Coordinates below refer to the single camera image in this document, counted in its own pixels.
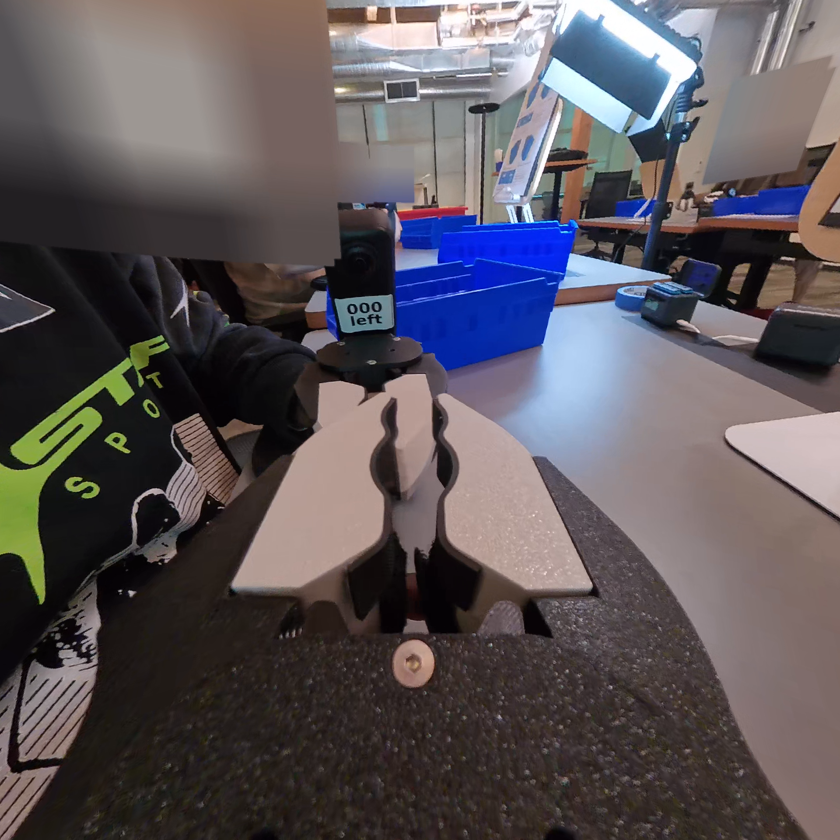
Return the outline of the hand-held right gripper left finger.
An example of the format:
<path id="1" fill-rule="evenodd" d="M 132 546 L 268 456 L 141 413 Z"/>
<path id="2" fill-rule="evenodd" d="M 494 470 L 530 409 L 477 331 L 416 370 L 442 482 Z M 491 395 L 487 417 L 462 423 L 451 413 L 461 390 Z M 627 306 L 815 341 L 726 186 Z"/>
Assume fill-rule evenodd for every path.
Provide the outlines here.
<path id="1" fill-rule="evenodd" d="M 394 573 L 396 399 L 379 393 L 291 459 L 233 579 L 237 595 L 377 614 Z"/>

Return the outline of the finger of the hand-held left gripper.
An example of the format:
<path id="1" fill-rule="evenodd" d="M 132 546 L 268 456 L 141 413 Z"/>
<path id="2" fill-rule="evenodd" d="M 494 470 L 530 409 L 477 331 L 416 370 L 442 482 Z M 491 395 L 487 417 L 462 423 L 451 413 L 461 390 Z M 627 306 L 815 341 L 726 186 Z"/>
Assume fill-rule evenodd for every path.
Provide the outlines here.
<path id="1" fill-rule="evenodd" d="M 381 481 L 394 500 L 412 497 L 433 461 L 433 397 L 424 375 L 404 375 L 385 385 L 393 400 L 385 412 L 388 432 L 381 452 Z"/>
<path id="2" fill-rule="evenodd" d="M 365 430 L 382 421 L 386 394 L 369 397 L 361 385 L 345 381 L 318 386 L 318 430 Z"/>

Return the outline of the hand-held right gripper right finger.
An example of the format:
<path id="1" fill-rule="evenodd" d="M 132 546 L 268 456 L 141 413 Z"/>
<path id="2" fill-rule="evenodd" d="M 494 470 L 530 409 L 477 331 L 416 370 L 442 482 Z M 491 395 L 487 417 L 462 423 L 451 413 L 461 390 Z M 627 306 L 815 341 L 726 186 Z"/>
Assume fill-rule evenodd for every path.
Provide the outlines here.
<path id="1" fill-rule="evenodd" d="M 448 394 L 434 405 L 437 502 L 430 571 L 455 617 L 499 602 L 589 596 L 594 583 L 538 465 L 501 426 Z"/>

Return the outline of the blue divided plastic bin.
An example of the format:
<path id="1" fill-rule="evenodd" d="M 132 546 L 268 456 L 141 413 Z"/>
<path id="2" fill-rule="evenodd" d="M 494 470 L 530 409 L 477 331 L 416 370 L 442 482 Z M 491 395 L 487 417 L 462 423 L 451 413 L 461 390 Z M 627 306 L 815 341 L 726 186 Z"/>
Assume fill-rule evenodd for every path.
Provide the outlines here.
<path id="1" fill-rule="evenodd" d="M 478 259 L 391 270 L 326 269 L 328 327 L 318 362 L 383 382 L 424 362 L 446 371 L 539 346 L 563 276 Z"/>

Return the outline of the black floor lamp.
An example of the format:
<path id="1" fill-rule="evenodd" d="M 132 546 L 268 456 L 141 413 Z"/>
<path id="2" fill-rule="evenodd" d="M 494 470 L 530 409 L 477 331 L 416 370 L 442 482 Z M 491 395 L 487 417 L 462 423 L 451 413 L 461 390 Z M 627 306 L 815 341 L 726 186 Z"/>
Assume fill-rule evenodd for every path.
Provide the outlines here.
<path id="1" fill-rule="evenodd" d="M 478 224 L 483 225 L 485 214 L 486 170 L 487 170 L 487 116 L 499 110 L 497 101 L 481 101 L 469 106 L 468 111 L 479 121 L 479 212 Z"/>

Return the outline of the standing banner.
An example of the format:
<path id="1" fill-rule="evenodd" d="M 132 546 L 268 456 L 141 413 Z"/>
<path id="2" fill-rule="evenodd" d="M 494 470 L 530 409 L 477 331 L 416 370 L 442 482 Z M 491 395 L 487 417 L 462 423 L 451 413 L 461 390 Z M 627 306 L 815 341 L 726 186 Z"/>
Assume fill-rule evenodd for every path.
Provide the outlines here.
<path id="1" fill-rule="evenodd" d="M 520 207 L 530 203 L 551 153 L 562 111 L 559 94 L 535 77 L 526 90 L 503 158 L 492 194 L 494 203 Z"/>

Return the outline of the wood-edged grey board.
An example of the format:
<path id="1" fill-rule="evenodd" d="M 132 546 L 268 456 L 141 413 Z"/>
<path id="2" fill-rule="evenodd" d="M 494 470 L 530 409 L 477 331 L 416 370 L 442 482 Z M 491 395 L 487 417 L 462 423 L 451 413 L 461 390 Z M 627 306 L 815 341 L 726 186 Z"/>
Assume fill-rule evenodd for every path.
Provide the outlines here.
<path id="1" fill-rule="evenodd" d="M 554 300 L 555 307 L 614 301 L 619 288 L 647 287 L 668 275 L 572 254 Z"/>

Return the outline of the small black and blue device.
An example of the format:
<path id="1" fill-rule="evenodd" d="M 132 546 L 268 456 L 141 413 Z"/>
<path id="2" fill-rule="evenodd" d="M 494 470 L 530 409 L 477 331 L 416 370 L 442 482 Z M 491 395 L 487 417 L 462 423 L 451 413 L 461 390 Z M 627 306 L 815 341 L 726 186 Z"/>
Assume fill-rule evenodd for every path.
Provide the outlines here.
<path id="1" fill-rule="evenodd" d="M 714 291 L 721 268 L 697 259 L 686 259 L 679 270 L 647 289 L 640 316 L 660 328 L 690 322 L 699 301 Z"/>

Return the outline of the sign board on white stand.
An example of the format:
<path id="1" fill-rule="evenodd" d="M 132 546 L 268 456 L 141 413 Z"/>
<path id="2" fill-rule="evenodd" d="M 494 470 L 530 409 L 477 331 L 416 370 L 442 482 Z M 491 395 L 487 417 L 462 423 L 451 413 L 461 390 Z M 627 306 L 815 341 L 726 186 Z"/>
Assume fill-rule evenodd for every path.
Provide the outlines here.
<path id="1" fill-rule="evenodd" d="M 805 198 L 799 224 L 804 247 L 834 264 L 839 258 L 838 211 L 836 144 Z M 838 518 L 838 412 L 732 426 L 725 439 L 740 455 Z"/>

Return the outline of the wooden office desk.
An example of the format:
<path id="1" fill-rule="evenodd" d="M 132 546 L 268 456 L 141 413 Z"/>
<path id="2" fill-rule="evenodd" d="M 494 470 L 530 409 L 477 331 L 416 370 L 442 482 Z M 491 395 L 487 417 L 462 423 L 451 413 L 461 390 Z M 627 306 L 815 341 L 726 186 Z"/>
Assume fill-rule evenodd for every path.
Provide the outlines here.
<path id="1" fill-rule="evenodd" d="M 707 301 L 739 312 L 758 307 L 764 283 L 778 260 L 816 261 L 801 242 L 791 239 L 799 233 L 795 215 L 739 214 L 689 221 L 672 217 L 662 223 L 651 256 L 646 251 L 647 219 L 582 219 L 579 228 L 596 244 L 612 244 L 615 262 L 623 261 L 627 247 L 641 249 L 644 270 L 665 274 L 679 257 L 718 266 L 720 275 Z"/>

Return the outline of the studio light panel on stand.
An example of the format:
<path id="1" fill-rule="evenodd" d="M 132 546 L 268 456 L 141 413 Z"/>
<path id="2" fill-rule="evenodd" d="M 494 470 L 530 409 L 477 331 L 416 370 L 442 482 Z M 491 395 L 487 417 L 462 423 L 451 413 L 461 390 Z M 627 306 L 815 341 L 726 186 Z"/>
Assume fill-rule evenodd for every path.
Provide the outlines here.
<path id="1" fill-rule="evenodd" d="M 701 41 L 686 37 L 631 2 L 564 2 L 539 81 L 563 100 L 628 137 L 661 129 L 665 158 L 658 168 L 644 262 L 654 256 L 665 221 L 679 148 L 698 119 L 692 110 L 705 83 Z"/>

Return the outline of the black and white printed trousers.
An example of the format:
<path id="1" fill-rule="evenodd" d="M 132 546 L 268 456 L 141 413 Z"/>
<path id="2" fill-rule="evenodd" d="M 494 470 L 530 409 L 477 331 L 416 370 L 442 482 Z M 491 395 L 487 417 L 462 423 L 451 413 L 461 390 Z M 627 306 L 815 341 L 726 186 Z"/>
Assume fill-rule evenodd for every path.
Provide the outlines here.
<path id="1" fill-rule="evenodd" d="M 87 577 L 2 684 L 2 838 L 14 837 L 78 735 L 97 680 L 102 618 L 172 560 L 238 482 L 234 462 L 200 414 L 175 423 L 171 443 L 181 464 L 166 487 L 137 496 L 129 546 Z"/>

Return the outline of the dark grey box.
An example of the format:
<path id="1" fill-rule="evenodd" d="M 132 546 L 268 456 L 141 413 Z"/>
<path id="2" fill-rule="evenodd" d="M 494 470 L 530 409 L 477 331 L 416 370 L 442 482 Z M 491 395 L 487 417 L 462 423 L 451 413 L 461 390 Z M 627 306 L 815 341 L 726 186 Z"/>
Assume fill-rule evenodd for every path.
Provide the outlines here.
<path id="1" fill-rule="evenodd" d="M 786 302 L 774 309 L 756 358 L 831 368 L 839 361 L 839 309 Z"/>

